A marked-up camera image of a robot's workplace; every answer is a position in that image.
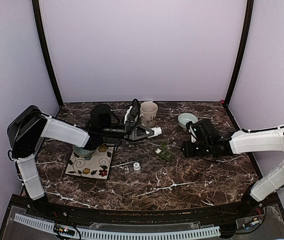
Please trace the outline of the green weekly pill organizer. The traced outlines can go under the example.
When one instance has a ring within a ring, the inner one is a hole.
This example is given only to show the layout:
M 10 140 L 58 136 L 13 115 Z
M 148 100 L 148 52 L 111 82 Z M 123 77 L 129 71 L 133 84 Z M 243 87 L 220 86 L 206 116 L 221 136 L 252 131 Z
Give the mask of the green weekly pill organizer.
M 168 149 L 168 143 L 166 141 L 163 141 L 159 147 L 154 152 L 155 154 L 160 158 L 163 162 L 170 162 L 173 158 L 173 154 Z

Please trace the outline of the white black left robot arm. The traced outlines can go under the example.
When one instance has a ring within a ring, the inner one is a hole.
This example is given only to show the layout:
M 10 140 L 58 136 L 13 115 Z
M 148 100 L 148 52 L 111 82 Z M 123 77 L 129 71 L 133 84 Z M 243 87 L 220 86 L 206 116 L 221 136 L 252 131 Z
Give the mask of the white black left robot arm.
M 162 134 L 159 127 L 147 127 L 141 124 L 140 103 L 134 99 L 129 109 L 120 118 L 108 104 L 98 104 L 90 112 L 85 127 L 71 124 L 40 111 L 30 105 L 7 128 L 10 144 L 8 158 L 15 163 L 19 180 L 33 203 L 33 210 L 42 218 L 53 213 L 47 203 L 39 172 L 36 167 L 36 147 L 40 139 L 53 139 L 71 144 L 86 151 L 96 150 L 107 139 L 125 139 L 138 141 Z

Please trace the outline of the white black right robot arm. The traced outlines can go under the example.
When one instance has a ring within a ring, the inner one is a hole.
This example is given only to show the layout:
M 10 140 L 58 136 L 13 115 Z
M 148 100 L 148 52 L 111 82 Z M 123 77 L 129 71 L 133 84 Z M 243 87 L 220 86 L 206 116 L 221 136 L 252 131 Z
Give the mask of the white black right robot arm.
M 180 148 L 186 158 L 212 155 L 213 157 L 240 155 L 253 152 L 284 152 L 284 125 L 238 130 L 221 135 L 209 119 L 189 121 L 186 129 L 191 139 Z M 257 203 L 284 186 L 284 160 L 267 176 L 252 184 L 237 205 L 237 213 L 248 217 Z

